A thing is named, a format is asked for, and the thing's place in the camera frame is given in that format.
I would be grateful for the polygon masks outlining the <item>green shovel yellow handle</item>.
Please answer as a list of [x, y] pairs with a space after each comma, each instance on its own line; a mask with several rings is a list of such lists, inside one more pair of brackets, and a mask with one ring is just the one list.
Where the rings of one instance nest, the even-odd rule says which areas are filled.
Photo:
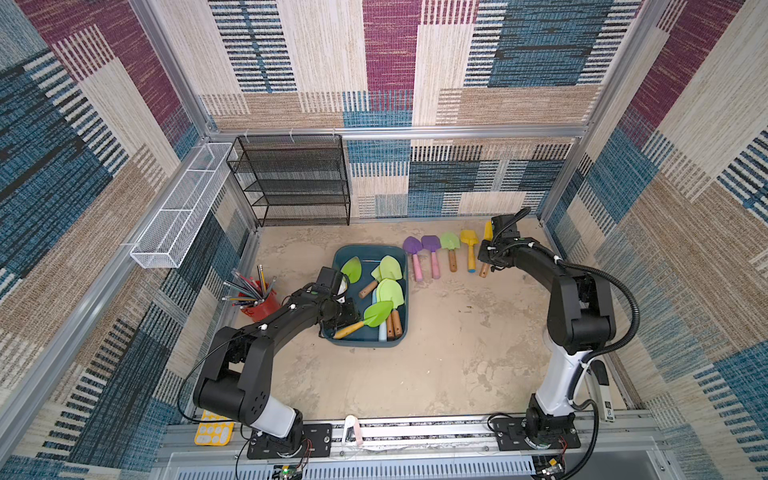
[[343, 339], [363, 327], [375, 328], [381, 325], [389, 317], [393, 310], [393, 302], [391, 300], [379, 301], [369, 306], [363, 314], [363, 320], [358, 321], [350, 326], [344, 327], [337, 331], [334, 335], [335, 340]]

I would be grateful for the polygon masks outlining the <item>yellow shovel wooden handle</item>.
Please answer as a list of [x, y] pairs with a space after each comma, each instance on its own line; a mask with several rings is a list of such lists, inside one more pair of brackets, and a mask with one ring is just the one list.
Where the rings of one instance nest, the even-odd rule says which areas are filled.
[[489, 263], [490, 254], [489, 254], [488, 248], [490, 247], [490, 243], [492, 239], [493, 239], [492, 221], [488, 220], [484, 226], [483, 240], [480, 244], [479, 253], [478, 253], [478, 259], [480, 260], [480, 263], [481, 263], [481, 269], [479, 273], [479, 276], [481, 278], [486, 278], [490, 272], [491, 265]]

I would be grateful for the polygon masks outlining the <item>green shovel wooden handle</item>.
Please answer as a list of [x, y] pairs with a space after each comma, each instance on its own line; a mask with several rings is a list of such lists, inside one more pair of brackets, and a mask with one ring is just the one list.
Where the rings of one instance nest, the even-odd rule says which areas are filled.
[[448, 252], [449, 268], [451, 272], [458, 271], [457, 251], [461, 246], [459, 237], [454, 232], [444, 232], [439, 236], [441, 248]]

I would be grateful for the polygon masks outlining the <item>purple shovel pink handle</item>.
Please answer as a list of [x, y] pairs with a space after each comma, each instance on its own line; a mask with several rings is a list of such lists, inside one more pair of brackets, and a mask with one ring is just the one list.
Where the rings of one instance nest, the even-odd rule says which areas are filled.
[[414, 236], [408, 236], [404, 240], [402, 248], [411, 256], [415, 280], [417, 282], [422, 282], [424, 277], [419, 259], [419, 253], [423, 250], [422, 242]]
[[422, 246], [430, 253], [431, 274], [433, 279], [441, 278], [438, 251], [441, 249], [441, 241], [437, 235], [424, 235], [421, 238]]

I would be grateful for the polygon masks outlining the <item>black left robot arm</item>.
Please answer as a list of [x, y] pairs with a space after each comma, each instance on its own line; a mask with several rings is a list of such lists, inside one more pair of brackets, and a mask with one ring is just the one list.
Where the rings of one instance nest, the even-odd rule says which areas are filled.
[[347, 297], [344, 284], [306, 285], [261, 322], [220, 329], [193, 389], [194, 405], [252, 428], [285, 454], [297, 451], [304, 442], [302, 414], [271, 395], [274, 357], [316, 324], [356, 319]]

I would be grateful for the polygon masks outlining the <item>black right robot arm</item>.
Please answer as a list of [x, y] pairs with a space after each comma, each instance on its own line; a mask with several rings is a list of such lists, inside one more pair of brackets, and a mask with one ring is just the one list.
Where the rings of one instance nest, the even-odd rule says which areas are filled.
[[[567, 262], [532, 238], [484, 240], [478, 259], [493, 271], [517, 268], [550, 293], [545, 340], [551, 358], [545, 379], [532, 395], [525, 418], [525, 439], [544, 449], [573, 428], [582, 376], [597, 357], [625, 346], [639, 327], [639, 305], [614, 276]], [[630, 329], [615, 340], [612, 290], [622, 292], [632, 309]]]

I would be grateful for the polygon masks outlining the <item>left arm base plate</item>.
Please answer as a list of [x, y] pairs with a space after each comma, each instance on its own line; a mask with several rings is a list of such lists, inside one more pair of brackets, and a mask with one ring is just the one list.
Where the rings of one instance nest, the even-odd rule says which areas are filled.
[[286, 438], [254, 430], [247, 446], [249, 460], [299, 459], [308, 454], [310, 458], [330, 456], [333, 425], [331, 423], [304, 424], [301, 430], [293, 429]]

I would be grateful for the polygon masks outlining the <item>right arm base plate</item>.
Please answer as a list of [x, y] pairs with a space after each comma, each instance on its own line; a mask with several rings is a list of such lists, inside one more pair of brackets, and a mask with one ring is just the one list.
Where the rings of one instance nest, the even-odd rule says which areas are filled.
[[523, 417], [495, 416], [490, 418], [489, 425], [500, 451], [562, 451], [563, 447], [569, 450], [578, 449], [582, 446], [579, 435], [572, 425], [565, 429], [555, 428], [549, 431], [540, 431], [535, 438], [530, 439], [526, 435], [524, 423]]

